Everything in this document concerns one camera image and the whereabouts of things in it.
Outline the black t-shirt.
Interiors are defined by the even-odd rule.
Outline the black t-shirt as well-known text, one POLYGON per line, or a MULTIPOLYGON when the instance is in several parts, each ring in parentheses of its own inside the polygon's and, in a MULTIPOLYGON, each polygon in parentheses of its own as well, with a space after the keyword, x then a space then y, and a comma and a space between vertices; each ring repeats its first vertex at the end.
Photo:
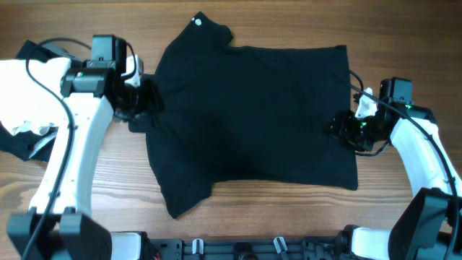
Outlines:
POLYGON ((229 27, 197 13, 165 49, 149 114, 149 164, 177 218, 224 181, 358 187, 353 149, 328 134, 350 107, 347 47, 235 47, 229 27))

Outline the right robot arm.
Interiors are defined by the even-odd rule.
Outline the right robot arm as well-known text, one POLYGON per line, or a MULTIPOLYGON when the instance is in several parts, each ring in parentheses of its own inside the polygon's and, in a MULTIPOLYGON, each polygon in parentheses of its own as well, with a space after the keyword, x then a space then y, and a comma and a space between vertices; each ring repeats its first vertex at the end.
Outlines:
POLYGON ((357 155, 374 157, 376 142, 394 147, 404 164, 413 199, 391 230, 349 227, 339 235, 343 254, 357 259, 460 259, 461 178, 439 138, 437 120, 412 100, 412 83, 393 77, 379 96, 358 87, 357 109, 337 113, 325 132, 357 155))

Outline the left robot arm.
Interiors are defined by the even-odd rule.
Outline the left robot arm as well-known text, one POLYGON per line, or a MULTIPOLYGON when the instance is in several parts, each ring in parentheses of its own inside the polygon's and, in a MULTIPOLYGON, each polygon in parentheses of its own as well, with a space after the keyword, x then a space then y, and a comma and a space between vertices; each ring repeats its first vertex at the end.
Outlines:
POLYGON ((22 259, 157 259, 144 232, 110 232, 92 218, 92 182, 111 121, 132 121, 153 94, 142 62, 114 35, 96 35, 80 66, 70 58, 1 62, 1 124, 12 135, 56 129, 43 179, 7 235, 22 259))

